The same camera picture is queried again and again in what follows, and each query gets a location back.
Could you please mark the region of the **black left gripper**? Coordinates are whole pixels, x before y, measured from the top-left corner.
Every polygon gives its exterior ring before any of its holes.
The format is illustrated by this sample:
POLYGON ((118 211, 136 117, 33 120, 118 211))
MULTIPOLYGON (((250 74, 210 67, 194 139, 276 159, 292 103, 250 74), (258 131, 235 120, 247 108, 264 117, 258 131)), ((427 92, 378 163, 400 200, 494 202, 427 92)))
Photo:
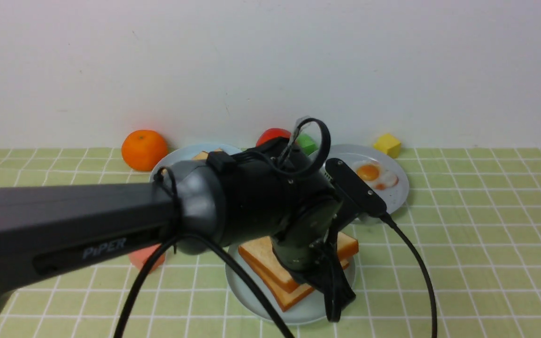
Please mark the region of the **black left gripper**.
POLYGON ((338 323, 356 295, 344 274, 346 235, 330 229, 325 234, 291 233, 271 236, 273 254, 292 278, 290 290, 307 284, 324 294, 326 318, 338 323))

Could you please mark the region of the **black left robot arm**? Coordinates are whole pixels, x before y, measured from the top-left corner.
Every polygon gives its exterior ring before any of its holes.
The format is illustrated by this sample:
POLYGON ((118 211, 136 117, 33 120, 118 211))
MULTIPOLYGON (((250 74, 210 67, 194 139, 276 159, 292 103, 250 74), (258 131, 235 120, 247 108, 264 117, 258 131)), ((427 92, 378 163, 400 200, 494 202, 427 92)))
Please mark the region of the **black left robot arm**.
POLYGON ((329 321, 354 295, 337 259, 335 216, 343 205, 301 152, 252 148, 161 168, 152 182, 0 188, 0 313, 13 291, 155 244, 145 270, 171 246, 213 251, 253 291, 284 337, 292 332, 224 247, 270 236, 296 281, 325 295, 329 321))

